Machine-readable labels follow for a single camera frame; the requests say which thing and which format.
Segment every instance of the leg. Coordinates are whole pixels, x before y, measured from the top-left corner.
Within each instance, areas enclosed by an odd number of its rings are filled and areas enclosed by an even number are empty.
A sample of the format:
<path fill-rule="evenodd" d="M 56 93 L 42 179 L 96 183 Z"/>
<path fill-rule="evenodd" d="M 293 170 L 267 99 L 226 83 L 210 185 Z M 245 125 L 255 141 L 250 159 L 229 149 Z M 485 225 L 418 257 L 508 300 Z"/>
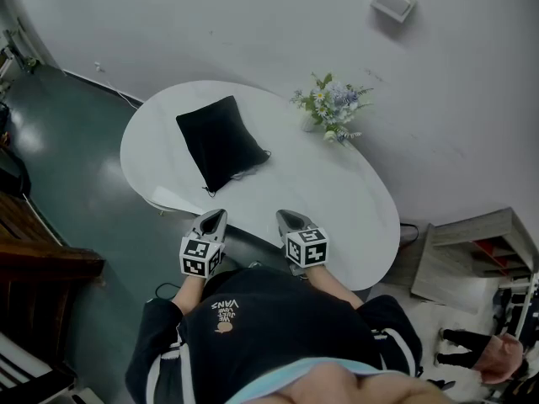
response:
<path fill-rule="evenodd" d="M 438 354 L 436 358 L 440 364 L 455 365 L 464 368 L 472 368 L 479 360 L 481 353 L 467 352 L 454 354 Z"/>
<path fill-rule="evenodd" d="M 490 341 L 489 335 L 468 331 L 452 331 L 451 329 L 444 329 L 443 338 L 479 353 L 487 347 Z"/>

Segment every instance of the gray floor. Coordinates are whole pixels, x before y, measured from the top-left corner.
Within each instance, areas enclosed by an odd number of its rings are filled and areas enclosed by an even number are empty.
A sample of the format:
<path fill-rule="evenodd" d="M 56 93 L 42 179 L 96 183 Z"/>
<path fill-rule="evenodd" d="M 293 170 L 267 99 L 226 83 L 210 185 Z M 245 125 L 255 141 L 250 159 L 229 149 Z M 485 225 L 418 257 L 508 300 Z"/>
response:
<path fill-rule="evenodd" d="M 31 199 L 69 245 L 107 261 L 106 285 L 87 286 L 77 298 L 67 361 L 107 404 L 129 402 L 123 377 L 141 308 L 159 284 L 182 283 L 179 242 L 189 221 L 160 216 L 124 179 L 120 141 L 134 109 L 121 98 L 42 67 L 17 81 L 6 102 Z M 226 252 L 287 270 L 275 247 L 234 228 Z"/>

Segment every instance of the person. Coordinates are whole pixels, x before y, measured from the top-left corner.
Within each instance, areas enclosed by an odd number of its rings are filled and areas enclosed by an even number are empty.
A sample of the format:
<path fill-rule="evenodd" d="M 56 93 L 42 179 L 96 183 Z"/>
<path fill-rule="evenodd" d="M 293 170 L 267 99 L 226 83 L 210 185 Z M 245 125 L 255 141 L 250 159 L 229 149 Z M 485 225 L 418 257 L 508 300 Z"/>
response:
<path fill-rule="evenodd" d="M 188 276 L 148 301 L 125 375 L 142 403 L 447 404 L 415 379 L 421 342 L 397 301 L 363 303 L 323 265 Z"/>
<path fill-rule="evenodd" d="M 465 353 L 435 355 L 435 365 L 456 365 L 481 373 L 483 383 L 495 385 L 511 377 L 526 376 L 528 363 L 519 340 L 506 333 L 499 337 L 469 331 L 440 329 L 440 339 L 470 350 Z"/>

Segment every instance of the oval table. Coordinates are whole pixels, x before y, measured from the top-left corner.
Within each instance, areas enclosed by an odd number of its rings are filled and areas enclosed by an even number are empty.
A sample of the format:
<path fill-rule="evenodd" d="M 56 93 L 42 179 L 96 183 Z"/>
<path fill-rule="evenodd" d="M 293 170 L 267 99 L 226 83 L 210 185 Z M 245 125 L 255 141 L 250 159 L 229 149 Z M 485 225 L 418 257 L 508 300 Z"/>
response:
<path fill-rule="evenodd" d="M 271 158 L 214 198 L 191 157 L 176 116 L 234 96 L 243 123 Z M 328 269 L 352 290 L 376 284 L 397 253 L 399 219 L 386 187 L 356 150 L 299 128 L 302 113 L 263 90 L 230 82 L 179 84 L 147 100 L 121 142 L 129 185 L 163 210 L 228 212 L 228 223 L 282 247 L 275 212 L 307 215 L 329 236 Z"/>

